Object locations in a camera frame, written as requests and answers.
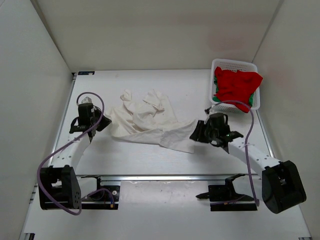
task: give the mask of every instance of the white cloth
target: white cloth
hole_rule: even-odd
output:
[[[159,144],[172,150],[193,153],[194,142],[189,139],[197,121],[179,122],[168,96],[151,90],[143,102],[132,100],[132,92],[120,96],[123,103],[111,108],[111,135],[115,138],[143,144]]]

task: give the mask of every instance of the white table surface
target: white table surface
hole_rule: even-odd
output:
[[[78,116],[76,98],[82,92],[99,94],[107,108],[122,104],[125,89],[141,101],[151,89],[168,95],[179,121],[206,118],[209,102],[210,70],[125,70],[96,71],[78,75],[72,91],[58,147],[68,139],[70,123]],[[90,96],[101,106],[98,98]],[[229,113],[232,131],[243,135],[251,124],[250,114]],[[254,113],[254,128],[249,142],[268,154],[267,144]],[[196,143],[194,154],[174,151],[159,145],[117,141],[108,129],[98,132],[76,169],[78,175],[220,175],[247,173],[247,166],[222,149]]]
[[[298,240],[310,237],[298,206],[274,214],[211,212],[207,181],[121,182],[118,210],[42,210],[39,195],[30,207],[24,233],[34,240]]]

